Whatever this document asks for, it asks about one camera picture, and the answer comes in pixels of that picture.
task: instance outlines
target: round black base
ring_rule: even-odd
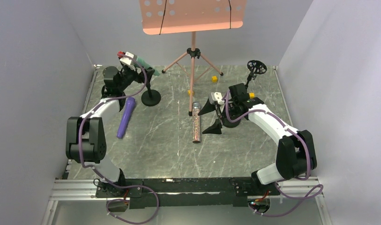
[[[155,106],[161,100],[161,95],[158,91],[151,90],[151,92],[152,92],[152,98],[149,97],[148,91],[145,91],[142,94],[141,101],[145,106]]]
[[[225,118],[222,124],[226,128],[235,128],[235,127],[237,127],[240,124],[240,120],[237,121],[237,122],[231,123],[231,122],[228,121],[227,118]]]

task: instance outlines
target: marble floor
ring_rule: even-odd
[[[207,72],[194,85],[194,100],[203,105],[209,92],[225,92],[228,86],[245,82],[249,73],[246,66],[218,66],[224,72]],[[195,77],[207,66],[197,66]],[[249,86],[249,92],[263,100],[273,113],[290,123],[276,76],[268,67]],[[104,84],[101,68],[96,76],[87,110],[100,100]],[[211,82],[218,76],[216,83]],[[104,121],[107,155],[123,169],[127,178],[191,178],[250,176],[258,169],[275,161],[277,147],[261,128],[242,120],[236,128],[223,128],[222,135],[202,135],[199,144],[192,143],[192,122],[188,116],[189,78],[177,66],[154,77],[151,85],[161,94],[161,102],[148,107],[142,104],[141,94],[135,96],[134,109],[125,137],[116,138],[122,112],[110,121]],[[134,93],[141,87],[133,83],[125,93]],[[202,130],[215,120],[215,113],[201,116]],[[93,179],[91,169],[83,169],[73,161],[69,179]]]

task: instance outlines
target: music stand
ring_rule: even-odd
[[[192,115],[193,83],[211,68],[223,73],[196,48],[196,31],[239,28],[243,25],[247,0],[139,0],[142,26],[146,34],[191,32],[191,48],[162,70],[165,73],[187,54],[191,58],[189,115]],[[210,67],[194,80],[195,57],[202,57]]]

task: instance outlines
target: test tube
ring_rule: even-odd
[[[193,102],[192,104],[192,142],[200,143],[200,116],[198,116],[200,112],[201,105],[197,102]]]

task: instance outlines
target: white panel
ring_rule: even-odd
[[[0,225],[38,225],[93,66],[61,6],[0,1]]]
[[[333,224],[381,224],[381,0],[314,0],[279,78]]]
[[[191,45],[190,33],[145,34],[137,0],[61,2],[94,64],[118,65],[116,53],[130,51],[150,65],[168,65]],[[311,2],[249,0],[243,27],[198,32],[197,47],[216,65],[245,65],[252,59],[278,65]]]

